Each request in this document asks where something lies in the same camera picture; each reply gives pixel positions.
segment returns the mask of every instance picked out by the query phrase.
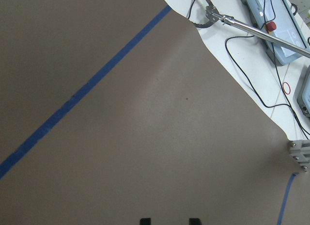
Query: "red button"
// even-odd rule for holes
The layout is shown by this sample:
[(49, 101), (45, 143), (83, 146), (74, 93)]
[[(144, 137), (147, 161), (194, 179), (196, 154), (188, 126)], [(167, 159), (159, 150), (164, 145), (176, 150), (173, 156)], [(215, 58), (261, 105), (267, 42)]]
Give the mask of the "red button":
[(277, 29), (277, 25), (275, 24), (275, 22), (270, 21), (268, 24), (266, 24), (266, 28), (268, 32), (272, 32), (273, 30)]

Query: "gray device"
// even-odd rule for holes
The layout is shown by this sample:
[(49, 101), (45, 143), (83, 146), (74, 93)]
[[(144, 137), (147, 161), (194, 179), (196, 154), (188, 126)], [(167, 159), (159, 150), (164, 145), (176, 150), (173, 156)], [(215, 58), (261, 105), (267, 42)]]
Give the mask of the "gray device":
[(297, 103), (306, 117), (310, 117), (310, 66), (297, 96)]
[[(247, 25), (237, 19), (235, 19), (233, 16), (229, 16), (229, 15), (223, 15), (220, 14), (217, 10), (217, 8), (212, 4), (212, 2), (210, 0), (206, 0), (206, 2), (208, 3), (208, 5), (206, 6), (206, 17), (209, 19), (208, 22), (206, 22), (205, 24), (197, 24), (194, 23), (193, 24), (197, 27), (197, 28), (209, 28), (210, 26), (212, 26), (214, 23), (218, 22), (219, 20), (227, 25), (230, 25), (232, 27), (238, 28), (240, 30), (243, 30), (245, 32), (251, 33), (263, 40), (265, 40), (268, 44), (268, 42), (272, 42), (275, 43), (275, 53), (277, 56), (277, 48), (283, 48), (286, 49), (287, 51), (292, 52), (292, 54), (298, 56), (298, 58), (300, 56), (306, 56), (307, 58), (310, 58), (310, 51), (309, 51), (309, 47), (305, 44), (306, 48), (302, 48), (298, 45), (296, 45), (297, 43), (295, 42), (295, 44), (283, 40), (277, 36), (271, 35), (269, 34), (267, 31), (263, 31), (260, 29), (257, 29), (255, 27), (252, 27), (250, 25)], [(259, 12), (259, 14), (262, 14), (262, 16), (264, 16), (264, 12), (263, 10), (261, 10)], [(271, 29), (275, 30), (277, 27), (276, 25), (273, 23), (268, 23), (266, 25), (266, 27), (268, 28), (268, 31), (270, 32)]]
[[(241, 0), (246, 4), (251, 13), (251, 21), (253, 25), (261, 27), (264, 24), (264, 0)], [(276, 14), (273, 22), (277, 28), (272, 31), (271, 35), (281, 38), (289, 43), (292, 43), (300, 48), (309, 50), (308, 43), (298, 26), (295, 17), (286, 0), (265, 0), (265, 17), (266, 20), (272, 20)], [(271, 42), (266, 41), (268, 46), (267, 54), (273, 61), (273, 52)], [(300, 54), (295, 53), (287, 48), (275, 46), (276, 64), (287, 65), (290, 62), (301, 57)]]

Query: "blue tape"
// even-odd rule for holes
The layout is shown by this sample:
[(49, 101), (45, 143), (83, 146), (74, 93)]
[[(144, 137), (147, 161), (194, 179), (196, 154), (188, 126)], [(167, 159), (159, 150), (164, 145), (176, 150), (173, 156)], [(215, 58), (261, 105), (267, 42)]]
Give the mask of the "blue tape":
[(293, 173), (291, 175), (290, 179), (289, 179), (289, 182), (287, 183), (286, 191), (285, 191), (285, 195), (284, 195), (284, 198), (283, 198), (283, 202), (282, 202), (282, 206), (281, 206), (281, 210), (280, 210), (280, 214), (279, 214), (277, 225), (281, 225), (281, 223), (282, 223), (282, 219), (283, 219), (283, 216), (284, 216), (284, 211), (285, 211), (285, 206), (286, 206), (287, 198), (289, 196), (289, 192), (290, 192), (293, 180), (298, 175), (299, 175), (299, 173)]
[(106, 74), (111, 71), (164, 18), (171, 8), (167, 5), (110, 61), (107, 62), (85, 85), (83, 85), (63, 106), (45, 121), (19, 148), (0, 164), (0, 179), (20, 161), (49, 131), (82, 100)]

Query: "black cable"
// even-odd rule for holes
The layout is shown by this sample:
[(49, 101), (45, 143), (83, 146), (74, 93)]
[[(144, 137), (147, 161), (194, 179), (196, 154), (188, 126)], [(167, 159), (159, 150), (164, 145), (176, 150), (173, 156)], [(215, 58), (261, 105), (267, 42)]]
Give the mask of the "black cable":
[[(274, 44), (273, 44), (273, 43), (271, 43), (271, 46), (272, 46), (272, 51), (273, 51), (273, 61), (274, 61), (274, 63), (275, 63), (275, 62), (276, 62), (275, 47), (274, 47)], [(285, 93), (285, 91), (284, 91), (284, 88), (283, 88), (283, 86), (282, 86), (282, 82), (281, 82), (281, 79), (280, 79), (278, 67), (277, 67), (276, 64), (275, 64), (275, 67), (276, 67), (277, 77), (278, 77), (278, 80), (279, 80), (279, 83), (280, 83), (281, 91), (282, 91), (282, 93), (283, 93), (283, 95), (284, 95), (286, 101), (289, 103), (290, 109), (291, 109), (291, 111), (292, 111), (292, 114), (293, 114), (293, 116), (294, 116), (296, 122), (298, 123), (298, 126), (300, 127), (300, 129), (301, 129), (301, 131), (303, 132), (303, 134), (305, 135), (305, 137), (308, 139), (308, 137), (307, 137), (307, 135), (305, 134), (305, 132), (306, 132), (307, 134), (309, 134), (309, 135), (310, 135), (310, 133), (307, 132), (306, 129), (301, 125), (300, 120), (299, 120), (299, 118), (298, 118), (298, 116), (297, 116), (295, 110), (294, 110), (293, 107), (292, 107), (292, 104), (290, 103), (289, 99), (288, 99), (287, 96), (286, 96), (286, 93)]]
[[(275, 13), (275, 10), (274, 10), (273, 4), (272, 4), (272, 0), (270, 0), (270, 2), (271, 2), (272, 10), (273, 10), (273, 13), (274, 13), (274, 18), (273, 18), (272, 20), (274, 20), (274, 19), (276, 19), (276, 13)], [(272, 21), (272, 20), (266, 21), (266, 17), (265, 17), (265, 4), (266, 4), (266, 0), (264, 0), (264, 5), (263, 5), (264, 24), (262, 25), (261, 29), (264, 27), (264, 25), (265, 25), (267, 22)], [(232, 61), (236, 64), (236, 66), (240, 69), (240, 71), (243, 73), (243, 75), (247, 78), (247, 80), (248, 80), (250, 86), (251, 86), (252, 89), (253, 89), (253, 92), (254, 92), (255, 95), (258, 97), (258, 99), (260, 100), (260, 102), (261, 102), (266, 108), (274, 108), (274, 107), (277, 107), (277, 106), (287, 106), (287, 107), (289, 107), (289, 108), (291, 109), (291, 112), (292, 112), (292, 114), (293, 114), (293, 117), (294, 117), (294, 119), (296, 120), (298, 126), (300, 127), (302, 133), (303, 133), (303, 134), (305, 135), (305, 137), (308, 139), (306, 133), (309, 134), (309, 135), (310, 135), (310, 133), (307, 132), (307, 131), (305, 130), (305, 128), (301, 125), (300, 120), (299, 120), (299, 118), (298, 118), (296, 112), (295, 112), (294, 109), (292, 108), (292, 105), (291, 105), (290, 101), (288, 100), (288, 98), (287, 98), (287, 96), (286, 96), (286, 94), (285, 94), (285, 92), (284, 92), (284, 89), (283, 89), (283, 86), (282, 86), (282, 83), (281, 83), (281, 79), (280, 79), (280, 76), (279, 76), (278, 67), (277, 67), (277, 65), (276, 65), (276, 55), (275, 55), (275, 50), (274, 50), (274, 45), (273, 45), (273, 43), (272, 43), (272, 49), (273, 49), (273, 55), (274, 55), (273, 57), (274, 57), (274, 64), (275, 64), (275, 67), (276, 67), (277, 77), (278, 77), (278, 80), (279, 80), (279, 83), (280, 83), (281, 91), (282, 91), (282, 93), (284, 94), (285, 99), (287, 100), (288, 104), (282, 103), (282, 104), (277, 104), (277, 105), (273, 105), (273, 106), (268, 106), (268, 105), (266, 105), (265, 102), (263, 101), (263, 99), (261, 98), (261, 96), (258, 94), (258, 92), (256, 91), (256, 89), (254, 88), (254, 86), (253, 86), (251, 80), (249, 79), (249, 77), (247, 76), (247, 74), (244, 72), (244, 70), (240, 67), (240, 65), (236, 62), (236, 60), (233, 58), (232, 54), (230, 53), (230, 51), (229, 51), (229, 49), (228, 49), (228, 46), (227, 46), (229, 40), (232, 40), (232, 39), (235, 39), (235, 38), (251, 38), (251, 37), (254, 37), (254, 36), (235, 36), (235, 37), (227, 38), (227, 39), (225, 40), (225, 49), (226, 49), (228, 55), (230, 56), (230, 58), (232, 59)]]
[(273, 17), (271, 20), (266, 21), (266, 16), (265, 16), (266, 0), (263, 0), (263, 2), (264, 2), (264, 3), (263, 3), (263, 19), (264, 19), (264, 24), (263, 24), (263, 26), (261, 27), (261, 29), (265, 26), (265, 24), (266, 24), (267, 22), (270, 22), (270, 21), (273, 21), (273, 20), (276, 19), (275, 8), (273, 7), (272, 0), (270, 0), (270, 4), (271, 4), (271, 8), (272, 8), (272, 12), (273, 12), (273, 14), (274, 14), (274, 17)]
[(189, 12), (188, 12), (188, 17), (187, 17), (188, 19), (190, 18), (190, 15), (191, 15), (191, 13), (192, 13), (192, 8), (193, 8), (193, 5), (194, 5), (195, 1), (196, 1), (196, 0), (193, 0), (192, 3), (191, 3), (191, 5), (190, 5)]
[(293, 12), (293, 15), (295, 16), (295, 15), (297, 14), (297, 12), (298, 12), (298, 7), (297, 7), (297, 5), (294, 4), (294, 3), (291, 3), (291, 5), (292, 5), (292, 7), (295, 8), (295, 12)]

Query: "metal rod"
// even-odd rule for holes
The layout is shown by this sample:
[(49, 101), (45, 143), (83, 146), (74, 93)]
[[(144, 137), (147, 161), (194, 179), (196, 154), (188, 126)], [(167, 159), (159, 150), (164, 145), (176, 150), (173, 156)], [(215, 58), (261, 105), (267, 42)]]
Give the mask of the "metal rod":
[(289, 43), (285, 40), (282, 40), (278, 37), (274, 37), (274, 36), (271, 36), (270, 34), (268, 33), (265, 33), (259, 29), (256, 29), (254, 27), (251, 27), (239, 20), (235, 20), (232, 16), (227, 16), (227, 15), (221, 15), (221, 14), (217, 14), (217, 13), (212, 13), (212, 15), (216, 18), (218, 18), (220, 21), (224, 22), (225, 24), (228, 24), (228, 25), (231, 25), (231, 26), (234, 26), (240, 30), (243, 30), (245, 32), (249, 32), (261, 39), (264, 39), (266, 41), (269, 41), (269, 42), (273, 42), (279, 46), (282, 46), (282, 47), (285, 47), (287, 49), (290, 49), (294, 52), (297, 52), (299, 54), (302, 54), (303, 56), (306, 56), (307, 58), (310, 58), (310, 51), (307, 51), (301, 47), (298, 47), (292, 43)]

